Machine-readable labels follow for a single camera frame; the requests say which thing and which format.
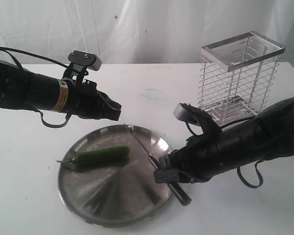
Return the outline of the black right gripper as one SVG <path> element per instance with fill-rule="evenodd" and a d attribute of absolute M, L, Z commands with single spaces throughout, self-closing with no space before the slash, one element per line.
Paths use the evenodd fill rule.
<path fill-rule="evenodd" d="M 207 136 L 191 136 L 187 144 L 159 158 L 162 169 L 153 173 L 156 183 L 206 183 L 212 177 L 209 161 L 217 154 L 216 140 Z"/>

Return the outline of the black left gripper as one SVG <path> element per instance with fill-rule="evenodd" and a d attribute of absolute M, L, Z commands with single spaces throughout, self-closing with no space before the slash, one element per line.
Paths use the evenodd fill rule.
<path fill-rule="evenodd" d="M 106 104 L 103 107 L 98 95 L 91 96 L 78 92 L 72 80 L 66 79 L 66 83 L 69 88 L 66 113 L 76 115 L 82 119 L 119 120 L 122 106 L 110 99 L 106 93 L 98 91 L 98 95 Z"/>

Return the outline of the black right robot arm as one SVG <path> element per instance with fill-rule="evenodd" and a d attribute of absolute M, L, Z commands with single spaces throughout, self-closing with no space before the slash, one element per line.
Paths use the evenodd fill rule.
<path fill-rule="evenodd" d="M 294 97 L 254 117 L 220 127 L 204 110 L 180 103 L 175 117 L 202 129 L 186 145 L 159 159 L 157 183 L 205 183 L 212 177 L 256 161 L 294 156 Z"/>

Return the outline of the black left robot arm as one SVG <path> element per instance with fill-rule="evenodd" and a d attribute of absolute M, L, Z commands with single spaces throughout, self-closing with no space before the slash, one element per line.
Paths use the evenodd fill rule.
<path fill-rule="evenodd" d="M 121 105 L 97 89 L 95 82 L 57 79 L 0 61 L 0 108 L 46 110 L 83 119 L 117 121 Z"/>

